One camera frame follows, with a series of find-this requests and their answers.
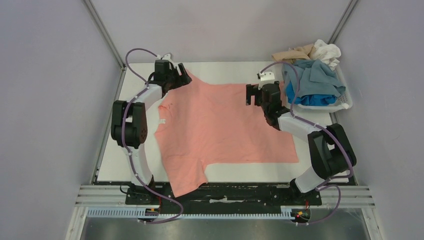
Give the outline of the pink t shirt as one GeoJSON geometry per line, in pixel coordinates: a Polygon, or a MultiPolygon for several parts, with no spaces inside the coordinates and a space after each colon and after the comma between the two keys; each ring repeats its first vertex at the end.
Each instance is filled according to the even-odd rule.
{"type": "Polygon", "coordinates": [[[246,105],[246,86],[191,82],[170,90],[158,106],[155,132],[173,195],[207,183],[212,164],[299,161],[293,136],[268,125],[262,109],[246,105]]]}

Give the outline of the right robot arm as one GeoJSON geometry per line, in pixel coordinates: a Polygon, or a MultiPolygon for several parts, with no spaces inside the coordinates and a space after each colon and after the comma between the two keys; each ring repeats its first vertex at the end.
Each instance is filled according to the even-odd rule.
{"type": "Polygon", "coordinates": [[[246,105],[261,107],[268,125],[308,144],[311,166],[289,183],[289,199],[302,204],[309,192],[322,190],[333,179],[350,178],[357,159],[344,128],[321,126],[293,113],[282,104],[279,83],[248,84],[246,105]]]}

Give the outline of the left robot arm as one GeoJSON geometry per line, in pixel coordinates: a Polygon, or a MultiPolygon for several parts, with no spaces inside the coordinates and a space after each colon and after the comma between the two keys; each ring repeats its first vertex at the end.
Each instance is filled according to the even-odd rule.
{"type": "Polygon", "coordinates": [[[154,176],[148,165],[145,142],[148,136],[147,110],[169,91],[191,83],[183,63],[174,65],[171,60],[159,59],[154,63],[142,90],[130,100],[116,100],[112,105],[110,135],[122,148],[131,174],[127,194],[152,204],[157,198],[153,188],[154,176]]]}

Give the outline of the bright blue t shirt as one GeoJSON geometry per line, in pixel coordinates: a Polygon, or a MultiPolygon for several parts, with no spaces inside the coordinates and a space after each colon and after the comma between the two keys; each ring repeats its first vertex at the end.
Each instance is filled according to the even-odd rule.
{"type": "MultiPolygon", "coordinates": [[[[295,97],[295,91],[291,82],[286,87],[285,93],[286,93],[288,102],[292,103],[295,97]]],[[[334,104],[336,100],[337,98],[335,95],[312,94],[312,95],[298,96],[295,99],[294,103],[297,105],[320,107],[320,106],[328,106],[330,104],[334,104]]]]}

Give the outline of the grey-blue t shirt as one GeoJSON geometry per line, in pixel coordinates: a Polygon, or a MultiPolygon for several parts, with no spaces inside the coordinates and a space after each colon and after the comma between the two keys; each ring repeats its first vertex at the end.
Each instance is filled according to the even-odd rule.
{"type": "Polygon", "coordinates": [[[340,97],[346,87],[339,80],[335,71],[320,60],[300,59],[291,66],[282,67],[282,76],[298,97],[325,95],[340,97]]]}

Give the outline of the beige t shirt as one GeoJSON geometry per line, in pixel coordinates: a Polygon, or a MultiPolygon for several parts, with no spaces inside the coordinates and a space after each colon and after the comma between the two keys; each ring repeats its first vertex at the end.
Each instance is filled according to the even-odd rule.
{"type": "Polygon", "coordinates": [[[273,53],[271,55],[275,62],[287,62],[293,64],[297,60],[310,60],[310,55],[316,51],[314,44],[290,48],[287,51],[273,53]]]}

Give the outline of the white t shirt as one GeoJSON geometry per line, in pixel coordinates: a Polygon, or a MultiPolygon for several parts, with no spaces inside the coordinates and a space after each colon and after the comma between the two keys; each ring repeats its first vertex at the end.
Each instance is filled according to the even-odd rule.
{"type": "Polygon", "coordinates": [[[342,56],[340,48],[335,44],[327,44],[323,40],[318,39],[313,44],[313,50],[309,54],[310,59],[320,60],[322,63],[334,71],[339,65],[339,58],[342,56]]]}

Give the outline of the white laundry basket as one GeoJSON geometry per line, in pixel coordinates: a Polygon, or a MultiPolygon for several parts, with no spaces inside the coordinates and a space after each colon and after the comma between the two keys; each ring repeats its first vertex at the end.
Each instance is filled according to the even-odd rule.
{"type": "Polygon", "coordinates": [[[335,68],[335,73],[341,83],[345,86],[345,92],[341,94],[334,104],[326,106],[306,106],[302,104],[296,104],[293,109],[296,112],[317,112],[317,113],[335,113],[340,110],[348,110],[353,106],[353,100],[348,89],[348,84],[346,82],[345,76],[338,65],[335,68]]]}

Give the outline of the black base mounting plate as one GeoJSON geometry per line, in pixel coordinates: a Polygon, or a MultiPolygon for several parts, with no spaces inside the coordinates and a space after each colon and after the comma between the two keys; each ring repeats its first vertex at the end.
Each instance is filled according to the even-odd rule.
{"type": "Polygon", "coordinates": [[[322,205],[321,195],[312,190],[297,193],[285,183],[215,182],[176,197],[169,182],[155,182],[153,194],[131,184],[125,204],[147,206],[160,214],[277,214],[283,206],[298,209],[322,205]]]}

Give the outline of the aluminium frame rail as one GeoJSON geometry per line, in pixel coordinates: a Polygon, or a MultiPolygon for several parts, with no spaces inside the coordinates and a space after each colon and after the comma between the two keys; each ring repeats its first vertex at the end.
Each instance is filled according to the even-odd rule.
{"type": "MultiPolygon", "coordinates": [[[[370,188],[367,186],[340,186],[341,209],[374,209],[376,208],[370,188]]],[[[329,187],[320,192],[322,205],[311,205],[311,208],[329,209],[338,200],[338,191],[329,187]]],[[[118,186],[82,185],[77,195],[77,207],[125,207],[126,197],[118,186]]]]}

